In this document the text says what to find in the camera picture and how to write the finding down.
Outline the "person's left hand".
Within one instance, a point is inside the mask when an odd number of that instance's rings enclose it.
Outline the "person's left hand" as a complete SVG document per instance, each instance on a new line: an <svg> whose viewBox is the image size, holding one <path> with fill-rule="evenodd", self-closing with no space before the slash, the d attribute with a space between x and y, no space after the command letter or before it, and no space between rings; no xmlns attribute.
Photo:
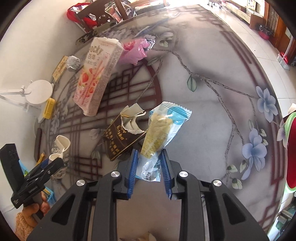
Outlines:
<svg viewBox="0 0 296 241"><path fill-rule="evenodd" d="M43 200L41 204L33 203L29 206L24 207L22 210L22 214L26 223L31 227L36 227L38 224L37 221L34 219L33 214L36 214L38 211L41 211L43 215L46 215L50 210L50 205L48 204L44 192L41 192L40 196Z"/></svg>

